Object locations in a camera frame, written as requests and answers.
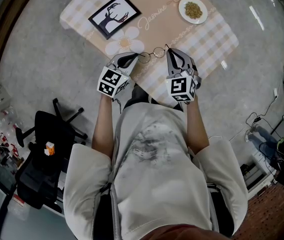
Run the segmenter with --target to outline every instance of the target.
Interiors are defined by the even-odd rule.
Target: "person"
[[[254,133],[259,133],[265,142]],[[264,155],[269,165],[277,170],[274,178],[284,185],[284,137],[277,141],[266,129],[255,123],[250,130],[246,131],[245,141],[252,142],[255,148]]]
[[[218,231],[227,214],[229,236],[239,228],[248,191],[231,144],[209,144],[197,96],[185,116],[180,106],[149,103],[135,85],[115,136],[112,125],[112,99],[102,94],[92,148],[73,146],[66,175],[65,219],[77,239],[97,239],[97,227],[111,230],[103,199],[108,195],[101,194],[110,184],[115,204],[108,207],[119,218],[119,226],[111,218],[112,233],[120,230],[114,239],[224,240]],[[214,203],[216,211],[225,206],[219,229],[211,220],[213,193],[207,183],[222,193],[223,202]]]

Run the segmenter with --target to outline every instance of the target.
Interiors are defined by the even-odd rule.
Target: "wooden floor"
[[[234,240],[284,240],[284,186],[279,183],[249,201]]]

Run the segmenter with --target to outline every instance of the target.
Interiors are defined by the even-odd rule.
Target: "eyeglasses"
[[[165,49],[161,47],[156,47],[152,53],[142,52],[140,53],[138,60],[141,63],[145,64],[151,60],[151,55],[154,55],[156,58],[162,58],[165,55]]]

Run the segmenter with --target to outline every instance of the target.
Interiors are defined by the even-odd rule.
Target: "checkered tablecloth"
[[[209,16],[199,25],[181,18],[180,0],[130,0],[142,14],[106,40],[88,18],[109,1],[72,0],[62,12],[60,22],[65,29],[72,28],[92,42],[110,59],[122,52],[151,53],[155,47],[164,48],[168,44],[191,56],[204,79],[239,44],[229,25],[208,0],[201,0]],[[167,75],[166,57],[153,56],[147,64],[138,63],[131,78],[158,103],[174,106],[176,102],[166,91]]]

